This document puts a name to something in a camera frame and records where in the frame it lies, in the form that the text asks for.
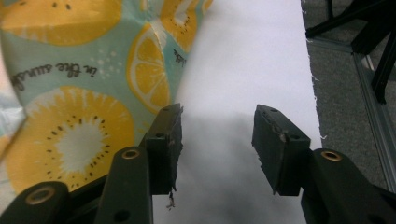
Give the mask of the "aluminium frame rail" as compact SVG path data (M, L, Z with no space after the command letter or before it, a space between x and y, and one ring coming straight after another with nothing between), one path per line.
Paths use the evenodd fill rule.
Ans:
M384 177L389 191L396 193L396 131L387 107L376 100L372 90L371 79L375 71L370 56L354 52L345 43L322 37L308 39L307 43L324 49L345 52L352 56Z

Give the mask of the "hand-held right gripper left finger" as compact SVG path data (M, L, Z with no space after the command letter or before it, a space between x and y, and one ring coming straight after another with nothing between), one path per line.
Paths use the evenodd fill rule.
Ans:
M164 107L137 147L114 155L94 224L153 224L152 197L176 190L182 111Z

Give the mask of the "black metal stand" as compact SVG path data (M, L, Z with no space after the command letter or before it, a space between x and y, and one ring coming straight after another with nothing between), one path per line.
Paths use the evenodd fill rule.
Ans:
M328 16L325 22L305 30L305 36L312 38L354 20L366 24L351 42L355 53L368 55L385 38L387 45L371 81L376 100L384 105L389 76L396 64L396 0L352 0L338 16L332 14L332 0L327 0Z

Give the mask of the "fruit print fabric bag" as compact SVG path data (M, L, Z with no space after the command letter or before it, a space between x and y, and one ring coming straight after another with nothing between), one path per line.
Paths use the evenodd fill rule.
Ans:
M213 0L0 0L0 215L104 176L175 101Z

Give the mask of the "white table cloth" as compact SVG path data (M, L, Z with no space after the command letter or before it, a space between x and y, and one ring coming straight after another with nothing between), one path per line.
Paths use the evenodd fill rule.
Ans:
M155 224L305 224L275 195L251 145L257 105L280 110L320 147L301 0L214 0L184 68L183 150L174 207Z

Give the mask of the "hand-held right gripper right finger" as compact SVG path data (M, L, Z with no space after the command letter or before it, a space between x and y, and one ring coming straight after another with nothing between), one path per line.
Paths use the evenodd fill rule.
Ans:
M343 153L310 148L279 110L258 105L252 145L273 192L301 196L307 224L396 224L396 194L371 184Z

